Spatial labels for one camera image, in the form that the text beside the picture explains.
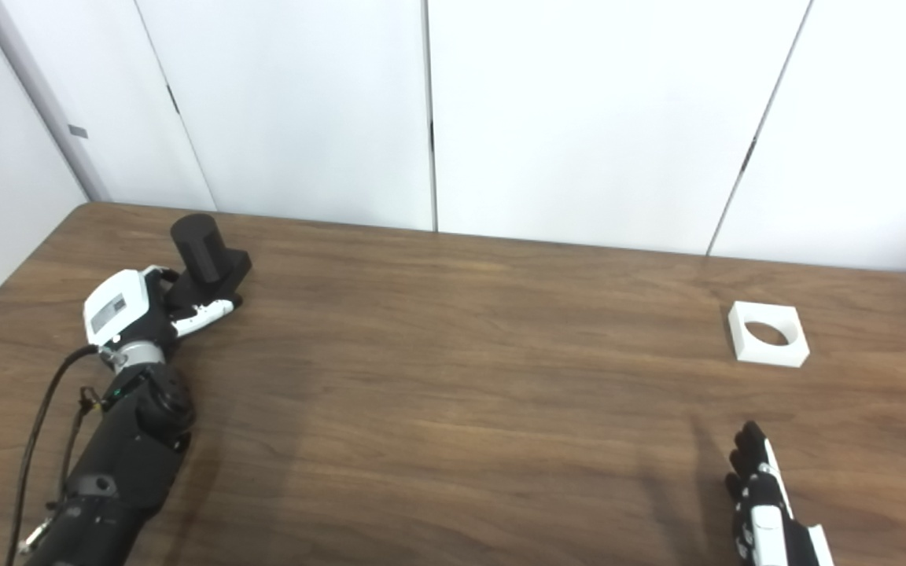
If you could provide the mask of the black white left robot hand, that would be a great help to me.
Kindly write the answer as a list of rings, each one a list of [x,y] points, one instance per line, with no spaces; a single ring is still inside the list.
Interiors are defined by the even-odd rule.
[[[187,274],[156,265],[116,272],[83,304],[87,343],[114,351],[138,341],[171,347],[242,305],[236,292],[208,296],[188,283]]]

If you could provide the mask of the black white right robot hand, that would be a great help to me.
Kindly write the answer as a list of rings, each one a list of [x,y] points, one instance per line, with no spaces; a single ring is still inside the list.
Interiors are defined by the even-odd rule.
[[[834,565],[820,524],[796,520],[770,439],[755,421],[736,432],[725,487],[741,565]]]

